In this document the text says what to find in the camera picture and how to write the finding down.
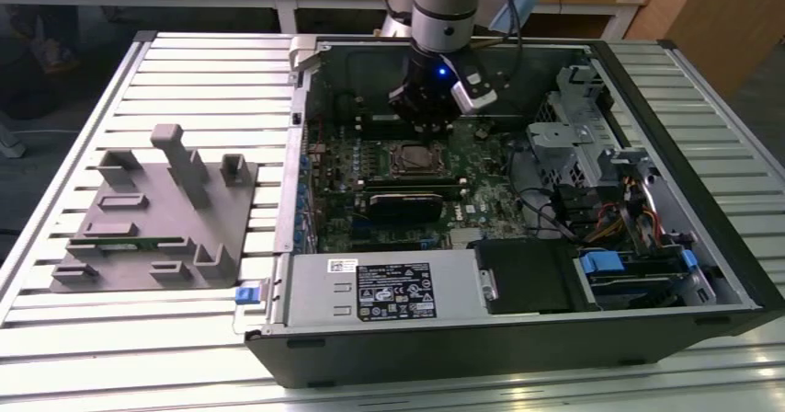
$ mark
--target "table leg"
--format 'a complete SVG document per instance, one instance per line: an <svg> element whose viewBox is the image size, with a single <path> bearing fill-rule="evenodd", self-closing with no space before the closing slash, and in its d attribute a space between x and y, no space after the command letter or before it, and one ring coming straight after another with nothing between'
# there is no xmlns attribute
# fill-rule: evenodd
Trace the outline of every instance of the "table leg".
<svg viewBox="0 0 785 412"><path fill-rule="evenodd" d="M275 0L275 8L279 11L279 22L282 23L282 33L298 33L298 1Z"/></svg>
<svg viewBox="0 0 785 412"><path fill-rule="evenodd" d="M634 22L636 13L639 12L638 5L619 6L616 14L611 18L606 30L603 31L603 40L624 40L624 35Z"/></svg>

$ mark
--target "floor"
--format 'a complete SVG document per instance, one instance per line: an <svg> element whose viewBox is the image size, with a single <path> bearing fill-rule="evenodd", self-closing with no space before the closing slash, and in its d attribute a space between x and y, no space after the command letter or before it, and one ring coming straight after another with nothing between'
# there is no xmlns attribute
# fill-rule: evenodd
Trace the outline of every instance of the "floor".
<svg viewBox="0 0 785 412"><path fill-rule="evenodd" d="M382 24L375 11L344 12L339 17L304 10L300 24L306 33L370 33ZM27 145L23 159L0 157L0 261L14 246L15 232L25 228L30 214L50 185L57 169L99 100L136 30L278 32L276 16L268 9L127 9L119 21L109 22L98 7L81 8L82 66L53 77L61 106L38 120L3 120ZM6 12L0 9L0 52L9 42ZM780 162L785 122L785 46L778 46L748 80L731 104ZM71 132L30 132L58 130Z"/></svg>

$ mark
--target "power supply label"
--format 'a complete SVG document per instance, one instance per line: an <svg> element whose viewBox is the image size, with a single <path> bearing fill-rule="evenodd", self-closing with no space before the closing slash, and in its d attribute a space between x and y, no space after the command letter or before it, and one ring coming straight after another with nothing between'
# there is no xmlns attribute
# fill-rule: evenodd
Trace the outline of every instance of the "power supply label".
<svg viewBox="0 0 785 412"><path fill-rule="evenodd" d="M358 266L358 318L363 322L436 316L431 264Z"/></svg>

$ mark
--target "motherboard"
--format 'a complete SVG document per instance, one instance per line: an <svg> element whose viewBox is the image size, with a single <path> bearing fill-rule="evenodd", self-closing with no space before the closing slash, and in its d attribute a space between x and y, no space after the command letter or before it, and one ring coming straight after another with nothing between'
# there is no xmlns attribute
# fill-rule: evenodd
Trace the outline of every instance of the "motherboard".
<svg viewBox="0 0 785 412"><path fill-rule="evenodd" d="M318 252L466 248L527 234L506 173L510 133L463 118L423 143L368 124L322 122L310 131Z"/></svg>

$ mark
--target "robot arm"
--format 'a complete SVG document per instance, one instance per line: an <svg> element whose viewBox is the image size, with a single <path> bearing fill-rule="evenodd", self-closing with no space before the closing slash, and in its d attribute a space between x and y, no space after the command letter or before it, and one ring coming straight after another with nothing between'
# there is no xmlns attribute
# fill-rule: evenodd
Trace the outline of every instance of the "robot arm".
<svg viewBox="0 0 785 412"><path fill-rule="evenodd" d="M392 19L406 24L411 10L412 37L407 77L391 93L391 106L419 132L443 132L462 114L476 113L492 104L498 88L507 84L502 77L488 75L470 46L482 0L391 1L402 11L388 22ZM511 11L514 0L507 1L507 11L492 17L488 26L511 25L519 11L528 16L536 3L514 2L516 11Z"/></svg>

